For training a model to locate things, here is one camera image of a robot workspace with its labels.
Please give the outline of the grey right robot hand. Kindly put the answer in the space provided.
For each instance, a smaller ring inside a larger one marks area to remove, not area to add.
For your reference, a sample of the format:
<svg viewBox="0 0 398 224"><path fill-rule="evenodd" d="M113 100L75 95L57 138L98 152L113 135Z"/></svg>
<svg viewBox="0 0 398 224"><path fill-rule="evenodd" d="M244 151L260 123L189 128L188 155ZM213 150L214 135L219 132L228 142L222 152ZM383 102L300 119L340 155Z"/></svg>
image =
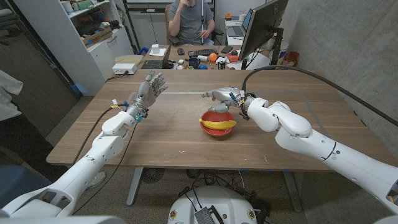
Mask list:
<svg viewBox="0 0 398 224"><path fill-rule="evenodd" d="M218 105L212 106L209 111L215 113L227 113L230 106L237 106L241 113L247 115L248 106L245 105L246 95L244 90L237 87L225 86L204 92L202 98L211 98L213 101L220 101Z"/></svg>

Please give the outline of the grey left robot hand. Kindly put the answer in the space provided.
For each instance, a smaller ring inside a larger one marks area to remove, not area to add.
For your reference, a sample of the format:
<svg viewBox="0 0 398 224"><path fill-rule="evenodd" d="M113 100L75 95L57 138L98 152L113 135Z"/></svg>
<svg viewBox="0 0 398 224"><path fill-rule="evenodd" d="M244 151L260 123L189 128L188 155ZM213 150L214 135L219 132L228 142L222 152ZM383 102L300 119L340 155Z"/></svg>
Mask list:
<svg viewBox="0 0 398 224"><path fill-rule="evenodd" d="M154 74L154 70L146 76L140 84L137 95L132 104L127 107L126 113L131 115L137 122L147 117L148 108L154 104L156 98L165 91L165 80L162 72Z"/></svg>

